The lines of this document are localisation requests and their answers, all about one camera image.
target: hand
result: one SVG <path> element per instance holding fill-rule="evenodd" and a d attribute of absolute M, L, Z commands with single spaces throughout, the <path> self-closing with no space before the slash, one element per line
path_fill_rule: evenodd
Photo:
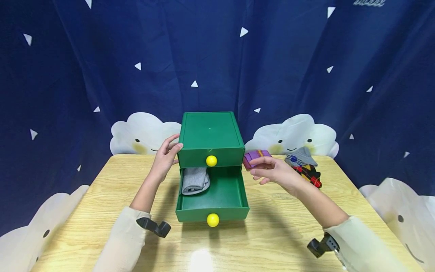
<path fill-rule="evenodd" d="M 157 150 L 156 157 L 154 158 L 153 166 L 147 179 L 156 180 L 159 184 L 163 182 L 172 165 L 177 164 L 178 160 L 175 159 L 177 153 L 182 149 L 182 143 L 171 143 L 173 140 L 180 137 L 180 134 L 174 134 L 168 139 L 164 140 L 162 146 Z"/>
<path fill-rule="evenodd" d="M 285 161 L 272 158 L 261 157 L 253 159 L 249 162 L 251 165 L 256 165 L 251 169 L 250 173 L 254 176 L 254 180 L 264 178 L 260 181 L 261 185 L 268 182 L 278 183 L 289 194 L 295 196 L 299 187 L 306 181 Z"/>

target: yellow ball handle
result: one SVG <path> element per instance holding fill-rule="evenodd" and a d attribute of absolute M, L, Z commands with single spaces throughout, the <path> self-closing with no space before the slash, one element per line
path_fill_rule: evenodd
<path fill-rule="evenodd" d="M 207 224 L 214 228 L 219 224 L 219 216 L 215 213 L 211 213 L 207 216 Z"/>
<path fill-rule="evenodd" d="M 215 156 L 210 155 L 210 156 L 208 156 L 207 159 L 205 160 L 205 163 L 206 163 L 209 167 L 213 167 L 213 166 L 215 166 L 215 165 L 218 163 L 218 159 L 217 159 Z"/>

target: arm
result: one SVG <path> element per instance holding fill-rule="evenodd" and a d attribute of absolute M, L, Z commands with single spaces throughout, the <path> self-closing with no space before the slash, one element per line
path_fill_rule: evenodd
<path fill-rule="evenodd" d="M 345 211 L 318 188 L 302 177 L 297 178 L 301 181 L 297 183 L 294 196 L 304 204 L 323 228 L 338 226 L 349 218 Z"/>
<path fill-rule="evenodd" d="M 172 165 L 178 163 L 175 155 L 182 144 L 171 144 L 175 134 L 166 139 L 157 151 L 149 175 L 145 178 L 129 207 L 125 207 L 110 231 L 109 239 L 101 252 L 93 272 L 130 272 L 135 267 L 145 245 L 146 230 L 136 220 L 151 218 L 151 207 L 161 182 Z"/>
<path fill-rule="evenodd" d="M 404 272 L 406 268 L 394 257 L 382 240 L 358 218 L 349 217 L 335 202 L 304 180 L 283 160 L 261 157 L 250 173 L 261 185 L 279 184 L 297 197 L 314 218 L 338 243 L 337 257 L 351 272 Z"/>
<path fill-rule="evenodd" d="M 160 182 L 153 177 L 147 177 L 137 191 L 130 208 L 150 213 Z"/>

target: black wrist strap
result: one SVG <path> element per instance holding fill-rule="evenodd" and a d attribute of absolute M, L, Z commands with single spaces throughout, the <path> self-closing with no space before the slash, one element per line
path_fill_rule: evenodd
<path fill-rule="evenodd" d="M 171 230 L 171 226 L 165 221 L 162 221 L 160 225 L 157 225 L 156 222 L 146 217 L 139 218 L 138 220 L 136 220 L 136 223 L 141 228 L 147 229 L 161 238 L 165 238 Z"/>
<path fill-rule="evenodd" d="M 316 258 L 320 258 L 325 252 L 328 251 L 340 251 L 338 243 L 327 232 L 323 236 L 323 239 L 319 242 L 316 238 L 312 239 L 307 245 L 307 248 L 313 253 Z"/>

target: grey sock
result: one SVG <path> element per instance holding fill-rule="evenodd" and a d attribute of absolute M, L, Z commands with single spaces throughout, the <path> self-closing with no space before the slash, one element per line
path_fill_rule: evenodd
<path fill-rule="evenodd" d="M 296 149 L 294 152 L 288 153 L 285 162 L 293 167 L 301 165 L 317 166 L 317 162 L 311 157 L 310 150 L 304 146 Z"/>
<path fill-rule="evenodd" d="M 210 186 L 210 177 L 207 168 L 186 168 L 184 170 L 183 184 L 181 193 L 184 195 L 194 195 L 205 191 Z"/>

